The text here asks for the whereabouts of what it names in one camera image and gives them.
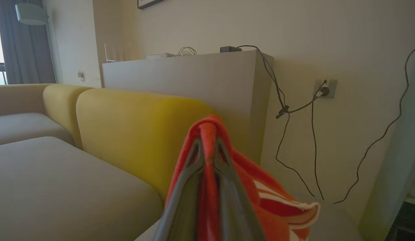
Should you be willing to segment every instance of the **beige sofa cushion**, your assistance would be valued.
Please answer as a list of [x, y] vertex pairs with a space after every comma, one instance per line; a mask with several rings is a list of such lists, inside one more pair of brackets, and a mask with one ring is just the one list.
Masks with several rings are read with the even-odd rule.
[[73, 145], [70, 133], [39, 113], [0, 116], [0, 145], [42, 136], [54, 136]]
[[0, 146], [1, 241], [132, 241], [162, 211], [151, 186], [62, 140]]

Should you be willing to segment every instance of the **lamp shade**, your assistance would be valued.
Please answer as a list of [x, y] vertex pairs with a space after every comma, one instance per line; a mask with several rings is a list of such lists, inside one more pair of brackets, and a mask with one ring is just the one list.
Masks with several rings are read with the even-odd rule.
[[19, 3], [15, 5], [17, 19], [20, 23], [28, 25], [45, 25], [47, 24], [44, 9], [31, 3]]

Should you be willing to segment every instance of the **black cable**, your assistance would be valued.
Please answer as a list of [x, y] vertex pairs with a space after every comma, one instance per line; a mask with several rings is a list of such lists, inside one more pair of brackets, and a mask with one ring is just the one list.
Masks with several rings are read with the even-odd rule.
[[[279, 146], [278, 146], [278, 148], [277, 148], [277, 152], [276, 152], [275, 159], [276, 159], [276, 161], [278, 161], [279, 163], [281, 163], [284, 167], [286, 167], [286, 168], [288, 168], [288, 169], [290, 169], [290, 170], [294, 171], [294, 172], [295, 172], [295, 173], [299, 176], [299, 178], [301, 179], [302, 183], [304, 183], [304, 186], [307, 188], [308, 192], [312, 195], [312, 197], [315, 197], [315, 195], [313, 195], [313, 193], [310, 191], [310, 189], [308, 188], [307, 184], [305, 183], [305, 181], [303, 180], [303, 178], [301, 177], [301, 175], [299, 174], [299, 172], [298, 172], [297, 170], [295, 170], [294, 168], [292, 168], [292, 167], [290, 167], [290, 166], [287, 166], [286, 164], [284, 164], [283, 162], [281, 162], [281, 161], [277, 158], [277, 156], [278, 156], [278, 154], [279, 154], [279, 150], [280, 150], [280, 147], [281, 147], [281, 145], [282, 145], [282, 142], [283, 142], [283, 140], [284, 140], [284, 138], [285, 138], [286, 129], [287, 129], [287, 126], [288, 126], [288, 124], [289, 124], [289, 120], [290, 120], [290, 113], [295, 113], [295, 112], [297, 112], [297, 111], [300, 111], [300, 110], [304, 109], [305, 107], [309, 106], [310, 104], [313, 104], [313, 102], [314, 102], [315, 100], [317, 100], [317, 98], [318, 98], [318, 97], [316, 96], [316, 94], [317, 94], [317, 93], [321, 90], [322, 86], [326, 83], [326, 81], [324, 81], [324, 82], [321, 84], [321, 86], [319, 87], [318, 91], [316, 91], [316, 94], [315, 94], [315, 96], [313, 97], [312, 101], [310, 101], [310, 103], [308, 103], [308, 104], [304, 105], [303, 107], [300, 107], [300, 108], [298, 108], [298, 109], [296, 109], [296, 110], [293, 110], [293, 111], [288, 111], [288, 110], [287, 110], [287, 108], [289, 108], [289, 107], [286, 105], [286, 101], [285, 101], [285, 94], [284, 94], [284, 93], [283, 93], [283, 91], [279, 88], [279, 85], [278, 85], [278, 82], [277, 82], [276, 75], [275, 75], [275, 73], [274, 73], [274, 71], [273, 71], [272, 67], [271, 67], [271, 66], [270, 66], [270, 64], [268, 63], [267, 59], [265, 58], [265, 56], [264, 56], [264, 55], [263, 55], [263, 53], [261, 52], [261, 50], [260, 50], [258, 47], [256, 47], [256, 46], [252, 46], [252, 45], [242, 45], [242, 46], [239, 46], [238, 48], [240, 48], [240, 47], [253, 47], [253, 48], [256, 48], [256, 49], [258, 50], [258, 52], [261, 54], [261, 57], [263, 58], [263, 62], [264, 62], [264, 68], [265, 68], [265, 70], [267, 71], [267, 73], [268, 73], [268, 75], [270, 76], [270, 78], [273, 80], [274, 84], [276, 85], [277, 95], [278, 95], [278, 97], [279, 97], [279, 102], [280, 102], [280, 105], [281, 105], [281, 107], [282, 107], [281, 112], [282, 112], [282, 111], [285, 111], [284, 113], [287, 113], [287, 114], [288, 114], [288, 119], [287, 119], [287, 122], [286, 122], [286, 125], [285, 125], [285, 128], [284, 128], [284, 131], [283, 131], [283, 136], [282, 136], [282, 139], [280, 140]], [[312, 107], [312, 127], [313, 127], [313, 107]], [[316, 171], [316, 139], [315, 139], [315, 171]], [[319, 191], [321, 192], [322, 199], [324, 199], [324, 196], [323, 196], [323, 194], [322, 194], [321, 188], [319, 187], [319, 184], [318, 184], [318, 188], [319, 188]]]
[[405, 71], [405, 82], [406, 82], [406, 84], [407, 84], [407, 86], [405, 87], [405, 91], [404, 91], [404, 93], [402, 94], [402, 96], [401, 96], [401, 98], [399, 99], [399, 115], [398, 115], [398, 117], [396, 118], [396, 119], [394, 119], [388, 126], [387, 126], [387, 128], [386, 128], [386, 130], [385, 130], [385, 132], [384, 132], [384, 134], [383, 134], [383, 136], [381, 136], [379, 139], [377, 139], [377, 140], [375, 140], [373, 143], [371, 143], [371, 145], [370, 146], [368, 146], [368, 148], [367, 148], [367, 150], [365, 151], [365, 154], [364, 154], [364, 156], [362, 157], [362, 159], [361, 159], [361, 161], [359, 162], [359, 165], [358, 165], [358, 168], [356, 169], [356, 182], [355, 183], [353, 183], [353, 185], [349, 188], [349, 190], [347, 191], [347, 193], [346, 193], [346, 196], [345, 196], [345, 198], [343, 199], [343, 200], [341, 200], [341, 201], [338, 201], [338, 202], [335, 202], [334, 204], [337, 204], [337, 203], [341, 203], [341, 202], [343, 202], [343, 201], [345, 201], [346, 200], [346, 198], [348, 197], [348, 195], [349, 195], [349, 193], [350, 193], [350, 191], [352, 190], [352, 188], [359, 182], [359, 168], [361, 167], [361, 164], [362, 164], [362, 162], [365, 160], [365, 157], [367, 156], [367, 154], [368, 154], [368, 151], [370, 150], [370, 148], [374, 145], [374, 144], [376, 144], [378, 141], [380, 141], [380, 140], [382, 140], [385, 136], [386, 136], [386, 134], [387, 134], [387, 132], [388, 132], [388, 130], [389, 130], [389, 128], [390, 128], [390, 126], [391, 125], [393, 125], [401, 116], [402, 116], [402, 100], [404, 99], [404, 97], [405, 97], [405, 94], [407, 93], [407, 90], [408, 90], [408, 87], [410, 87], [410, 81], [408, 80], [408, 73], [407, 73], [407, 66], [408, 66], [408, 61], [410, 60], [410, 57], [411, 57], [411, 55], [413, 55], [413, 53], [415, 52], [415, 49], [413, 49], [412, 51], [411, 51], [411, 53], [408, 55], [408, 57], [407, 57], [407, 60], [405, 61], [405, 66], [404, 66], [404, 71]]
[[252, 48], [256, 48], [258, 50], [258, 52], [261, 54], [261, 57], [262, 57], [262, 59], [264, 61], [264, 67], [267, 70], [267, 73], [270, 75], [271, 79], [273, 80], [274, 84], [276, 85], [276, 91], [277, 91], [277, 95], [279, 97], [279, 102], [280, 102], [280, 105], [281, 105], [282, 109], [284, 109], [285, 108], [285, 105], [283, 104], [282, 98], [280, 96], [280, 93], [282, 93], [283, 94], [283, 98], [284, 98], [284, 93], [279, 88], [279, 85], [277, 83], [276, 74], [274, 73], [272, 67], [268, 63], [267, 59], [265, 58], [265, 56], [263, 55], [263, 53], [261, 52], [261, 50], [257, 46], [253, 46], [253, 45], [242, 45], [242, 46], [239, 46], [237, 48], [240, 48], [240, 47], [252, 47]]
[[324, 194], [322, 194], [322, 190], [321, 187], [319, 186], [319, 182], [318, 182], [318, 174], [316, 171], [316, 163], [317, 163], [317, 158], [318, 158], [318, 146], [316, 144], [316, 135], [315, 135], [315, 126], [313, 125], [313, 115], [314, 115], [314, 108], [315, 108], [315, 100], [317, 99], [317, 94], [318, 92], [321, 90], [322, 86], [326, 83], [327, 81], [325, 80], [321, 86], [319, 87], [319, 89], [316, 91], [315, 95], [313, 96], [313, 101], [312, 101], [312, 131], [313, 131], [313, 141], [315, 143], [315, 178], [316, 178], [316, 185], [318, 186], [319, 192], [321, 193], [321, 197], [322, 200], [324, 199]]
[[304, 109], [305, 107], [307, 107], [307, 106], [309, 106], [309, 105], [311, 105], [311, 104], [313, 104], [313, 102], [315, 102], [315, 100], [317, 100], [318, 99], [318, 97], [316, 96], [315, 98], [313, 98], [313, 100], [312, 101], [310, 101], [307, 105], [304, 105], [303, 107], [300, 107], [300, 108], [298, 108], [298, 109], [296, 109], [296, 110], [293, 110], [293, 111], [288, 111], [288, 113], [295, 113], [295, 112], [297, 112], [297, 111], [300, 111], [300, 110], [302, 110], [302, 109]]
[[288, 125], [289, 119], [290, 119], [290, 114], [289, 113], [287, 113], [287, 114], [288, 114], [288, 120], [286, 122], [285, 129], [283, 131], [283, 136], [282, 136], [282, 139], [281, 139], [281, 141], [279, 143], [279, 147], [277, 148], [277, 152], [276, 152], [275, 159], [276, 159], [276, 161], [278, 161], [279, 163], [281, 163], [284, 167], [286, 167], [286, 168], [291, 169], [292, 171], [294, 171], [299, 176], [299, 178], [301, 179], [302, 183], [304, 183], [304, 186], [307, 188], [307, 191], [312, 195], [312, 197], [315, 197], [313, 195], [313, 193], [310, 191], [310, 189], [308, 188], [307, 184], [305, 183], [305, 181], [303, 180], [303, 178], [301, 177], [301, 175], [298, 173], [298, 171], [295, 170], [294, 168], [290, 167], [290, 166], [287, 166], [285, 163], [281, 162], [281, 160], [279, 160], [277, 158], [277, 156], [279, 155], [280, 146], [282, 145], [283, 139], [285, 138], [286, 128], [287, 128], [287, 125]]

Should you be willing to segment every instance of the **white wall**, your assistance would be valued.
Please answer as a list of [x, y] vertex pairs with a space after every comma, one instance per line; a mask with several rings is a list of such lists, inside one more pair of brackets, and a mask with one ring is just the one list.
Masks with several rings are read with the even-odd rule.
[[[165, 0], [138, 10], [123, 0], [125, 42], [133, 59], [146, 53], [199, 54], [249, 44], [272, 55], [291, 109], [310, 101], [316, 78], [336, 78], [335, 99], [315, 104], [318, 177], [327, 201], [342, 199], [356, 179], [365, 148], [398, 113], [403, 64], [415, 46], [415, 0]], [[270, 105], [261, 166], [292, 192], [306, 190], [274, 160], [286, 118], [275, 92]], [[342, 207], [358, 222], [389, 144], [374, 146], [360, 182]], [[314, 178], [310, 108], [292, 115], [281, 156], [300, 171], [320, 197]]]
[[58, 82], [101, 87], [92, 0], [44, 0], [44, 5]]
[[121, 0], [92, 0], [94, 26], [96, 32], [98, 63], [103, 82], [102, 64], [109, 60], [122, 61], [123, 50], [123, 14]]

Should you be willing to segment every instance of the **power adapter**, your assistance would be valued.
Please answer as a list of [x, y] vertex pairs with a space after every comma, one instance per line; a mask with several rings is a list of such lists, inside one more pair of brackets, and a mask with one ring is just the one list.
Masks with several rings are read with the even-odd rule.
[[236, 47], [231, 47], [231, 46], [227, 46], [227, 47], [221, 47], [219, 49], [220, 53], [227, 53], [227, 52], [238, 52], [241, 51], [241, 48], [236, 48]]

